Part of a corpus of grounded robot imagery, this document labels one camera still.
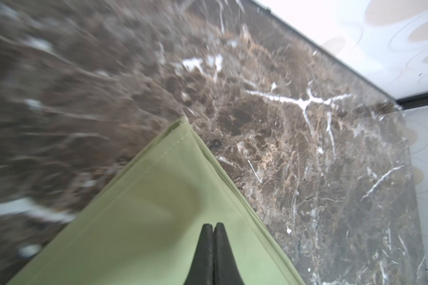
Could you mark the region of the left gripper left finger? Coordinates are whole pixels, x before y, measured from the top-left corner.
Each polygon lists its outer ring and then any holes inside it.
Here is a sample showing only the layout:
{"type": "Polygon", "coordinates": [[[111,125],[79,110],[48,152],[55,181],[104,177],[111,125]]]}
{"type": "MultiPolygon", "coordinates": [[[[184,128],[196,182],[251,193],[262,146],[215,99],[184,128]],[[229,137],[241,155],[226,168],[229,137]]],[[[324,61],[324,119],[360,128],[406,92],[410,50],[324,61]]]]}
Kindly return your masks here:
{"type": "Polygon", "coordinates": [[[204,224],[198,239],[195,254],[184,285],[214,284],[214,230],[204,224]]]}

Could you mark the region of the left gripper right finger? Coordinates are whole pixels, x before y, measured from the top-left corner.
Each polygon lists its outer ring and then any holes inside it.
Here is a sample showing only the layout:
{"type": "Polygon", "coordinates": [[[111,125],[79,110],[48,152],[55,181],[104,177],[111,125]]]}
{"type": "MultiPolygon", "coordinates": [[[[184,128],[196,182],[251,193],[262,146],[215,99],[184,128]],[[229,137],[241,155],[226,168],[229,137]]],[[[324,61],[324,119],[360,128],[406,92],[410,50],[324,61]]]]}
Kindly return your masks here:
{"type": "Polygon", "coordinates": [[[223,223],[214,229],[214,285],[244,285],[223,223]]]}

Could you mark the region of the olive green skirt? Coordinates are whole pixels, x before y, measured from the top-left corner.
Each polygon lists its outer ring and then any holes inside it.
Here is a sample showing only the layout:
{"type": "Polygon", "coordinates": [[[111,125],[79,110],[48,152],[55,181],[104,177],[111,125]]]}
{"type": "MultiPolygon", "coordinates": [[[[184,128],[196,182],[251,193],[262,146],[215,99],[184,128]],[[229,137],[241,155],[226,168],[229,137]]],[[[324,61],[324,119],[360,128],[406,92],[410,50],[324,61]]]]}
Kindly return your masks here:
{"type": "Polygon", "coordinates": [[[303,279],[216,157],[180,118],[153,139],[12,285],[181,285],[204,224],[223,223],[247,285],[303,279]]]}

